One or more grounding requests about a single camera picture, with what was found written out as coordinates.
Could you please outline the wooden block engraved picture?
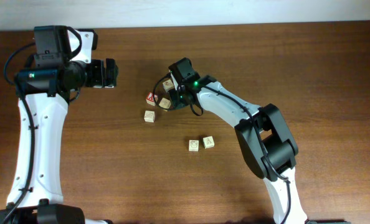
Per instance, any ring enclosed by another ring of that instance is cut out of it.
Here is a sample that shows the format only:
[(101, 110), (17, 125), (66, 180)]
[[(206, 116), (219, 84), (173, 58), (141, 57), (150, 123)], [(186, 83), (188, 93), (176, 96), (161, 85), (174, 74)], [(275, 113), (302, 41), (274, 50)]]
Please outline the wooden block engraved picture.
[(197, 152), (199, 150), (199, 141), (198, 140), (190, 140), (188, 150), (191, 152)]

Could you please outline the wooden block lower left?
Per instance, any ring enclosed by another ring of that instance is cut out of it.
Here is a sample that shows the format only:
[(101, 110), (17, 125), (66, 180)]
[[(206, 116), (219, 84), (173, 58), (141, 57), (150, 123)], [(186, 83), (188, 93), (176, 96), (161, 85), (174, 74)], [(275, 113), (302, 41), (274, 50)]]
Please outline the wooden block lower left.
[(155, 121), (156, 114), (154, 111), (145, 111), (144, 120), (148, 123), (153, 123)]

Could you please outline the plain wooden block centre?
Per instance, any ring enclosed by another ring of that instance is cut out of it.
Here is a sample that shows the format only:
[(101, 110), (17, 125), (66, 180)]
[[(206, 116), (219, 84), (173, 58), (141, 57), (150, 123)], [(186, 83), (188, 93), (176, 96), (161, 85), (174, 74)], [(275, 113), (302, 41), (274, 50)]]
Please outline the plain wooden block centre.
[(168, 111), (171, 107), (171, 102), (167, 98), (162, 98), (159, 102), (159, 107)]

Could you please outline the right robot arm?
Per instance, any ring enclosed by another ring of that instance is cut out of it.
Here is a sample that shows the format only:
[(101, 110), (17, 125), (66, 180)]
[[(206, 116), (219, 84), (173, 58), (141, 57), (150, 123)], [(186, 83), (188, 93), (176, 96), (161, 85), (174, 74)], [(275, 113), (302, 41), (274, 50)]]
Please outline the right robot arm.
[(169, 66), (174, 109), (186, 106), (214, 113), (235, 130), (247, 167), (262, 179), (275, 223), (311, 223), (295, 183), (298, 146), (280, 110), (273, 104), (251, 104), (226, 90), (214, 77), (201, 77), (188, 58)]

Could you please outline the plain wooden block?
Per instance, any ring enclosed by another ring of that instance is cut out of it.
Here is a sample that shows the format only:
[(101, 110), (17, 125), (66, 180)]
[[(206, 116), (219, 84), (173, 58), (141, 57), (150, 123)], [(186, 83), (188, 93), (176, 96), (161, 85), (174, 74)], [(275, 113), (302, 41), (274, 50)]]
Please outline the plain wooden block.
[(167, 79), (163, 82), (163, 88), (165, 92), (167, 93), (169, 90), (174, 89), (174, 83), (172, 82), (171, 79)]
[(167, 98), (162, 98), (159, 102), (159, 107), (168, 111), (171, 107), (171, 102)]

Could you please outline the wooden block red letter Y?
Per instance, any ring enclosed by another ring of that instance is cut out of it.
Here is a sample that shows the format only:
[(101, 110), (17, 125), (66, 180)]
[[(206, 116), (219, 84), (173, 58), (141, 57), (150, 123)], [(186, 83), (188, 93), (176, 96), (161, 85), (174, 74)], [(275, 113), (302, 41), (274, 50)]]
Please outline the wooden block red letter Y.
[(147, 104), (155, 106), (157, 101), (158, 95), (154, 95), (152, 92), (149, 92), (148, 96), (146, 97)]

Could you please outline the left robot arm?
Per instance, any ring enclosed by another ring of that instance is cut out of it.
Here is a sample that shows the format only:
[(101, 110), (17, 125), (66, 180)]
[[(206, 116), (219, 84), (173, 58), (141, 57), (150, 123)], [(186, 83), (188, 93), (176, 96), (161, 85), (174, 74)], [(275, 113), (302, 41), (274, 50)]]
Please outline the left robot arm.
[(118, 67), (96, 60), (92, 29), (38, 26), (36, 51), (10, 84), (21, 119), (16, 172), (0, 223), (87, 223), (81, 208), (64, 204), (60, 184), (62, 130), (69, 104), (82, 88), (113, 88)]

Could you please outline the wooden block letter A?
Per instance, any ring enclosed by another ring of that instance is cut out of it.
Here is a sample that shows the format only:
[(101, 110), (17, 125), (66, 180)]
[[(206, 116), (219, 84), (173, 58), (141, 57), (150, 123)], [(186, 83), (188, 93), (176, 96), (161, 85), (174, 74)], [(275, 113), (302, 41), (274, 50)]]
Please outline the wooden block letter A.
[(214, 139), (212, 136), (204, 137), (202, 140), (205, 149), (209, 149), (215, 146)]

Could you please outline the plain wooden block upper left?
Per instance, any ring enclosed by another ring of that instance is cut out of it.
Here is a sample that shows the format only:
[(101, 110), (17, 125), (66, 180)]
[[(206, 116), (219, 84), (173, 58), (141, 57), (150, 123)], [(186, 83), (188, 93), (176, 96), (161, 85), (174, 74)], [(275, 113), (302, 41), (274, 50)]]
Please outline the plain wooden block upper left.
[(167, 79), (163, 82), (163, 88), (165, 92), (167, 93), (169, 90), (174, 89), (174, 83), (172, 82), (171, 79)]

